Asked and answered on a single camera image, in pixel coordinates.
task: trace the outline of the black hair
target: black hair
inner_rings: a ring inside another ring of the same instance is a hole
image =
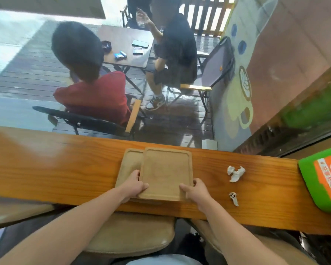
[[[178,8],[178,9],[180,8],[181,3],[182,3],[182,0],[160,0],[160,1],[162,1],[165,4],[175,5],[176,8]]]
[[[99,78],[104,60],[100,39],[78,22],[62,22],[54,31],[52,51],[65,66],[70,66],[83,81],[91,83]]]

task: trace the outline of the wooden counter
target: wooden counter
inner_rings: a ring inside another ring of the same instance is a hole
[[[0,196],[80,205],[114,187],[127,148],[148,146],[184,149],[0,127]],[[201,178],[238,222],[331,235],[331,214],[313,203],[297,160],[187,150],[193,154],[194,178]],[[229,165],[246,169],[239,182],[229,182]],[[238,194],[238,208],[229,198],[232,191]],[[205,218],[195,204],[181,202],[130,202],[119,210]]]

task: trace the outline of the black and white sneaker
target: black and white sneaker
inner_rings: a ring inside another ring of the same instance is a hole
[[[153,97],[146,105],[146,110],[155,111],[165,104],[164,95],[161,98]]]

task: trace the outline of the red shirt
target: red shirt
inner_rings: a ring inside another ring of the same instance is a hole
[[[131,115],[125,85],[123,72],[110,72],[91,84],[79,82],[69,87],[60,87],[54,97],[71,113],[123,125]]]

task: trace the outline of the crumpled white paper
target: crumpled white paper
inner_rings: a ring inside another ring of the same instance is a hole
[[[237,194],[235,192],[230,193],[230,198],[233,200],[233,203],[234,203],[235,206],[239,206],[238,199],[237,199]]]
[[[227,169],[228,176],[230,176],[230,174],[234,173],[234,171],[235,171],[235,167],[230,165]]]
[[[237,182],[244,173],[245,173],[245,168],[240,166],[238,171],[233,172],[233,175],[232,175],[232,178],[230,179],[230,182]]]

